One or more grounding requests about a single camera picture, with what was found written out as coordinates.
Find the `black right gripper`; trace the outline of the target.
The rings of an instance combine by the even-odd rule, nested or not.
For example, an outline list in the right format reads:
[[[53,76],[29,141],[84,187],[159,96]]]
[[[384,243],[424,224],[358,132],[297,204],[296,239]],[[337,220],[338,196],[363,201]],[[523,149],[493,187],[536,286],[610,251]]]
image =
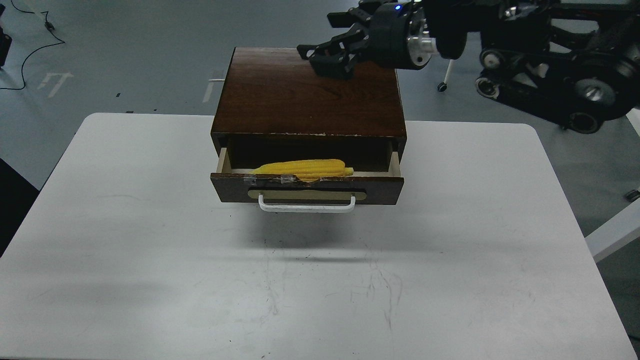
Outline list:
[[[387,69],[425,68],[434,52],[420,2],[359,0],[356,7],[327,14],[332,28],[350,28],[320,44],[299,44],[298,55],[320,77],[349,80],[368,61]]]

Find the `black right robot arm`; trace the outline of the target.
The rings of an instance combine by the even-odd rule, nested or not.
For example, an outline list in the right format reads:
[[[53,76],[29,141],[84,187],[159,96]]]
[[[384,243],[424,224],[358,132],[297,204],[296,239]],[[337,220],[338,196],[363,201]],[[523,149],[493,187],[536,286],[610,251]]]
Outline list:
[[[478,33],[484,98],[583,134],[639,107],[637,0],[361,0],[327,20],[346,32],[296,48],[318,76],[453,62]]]

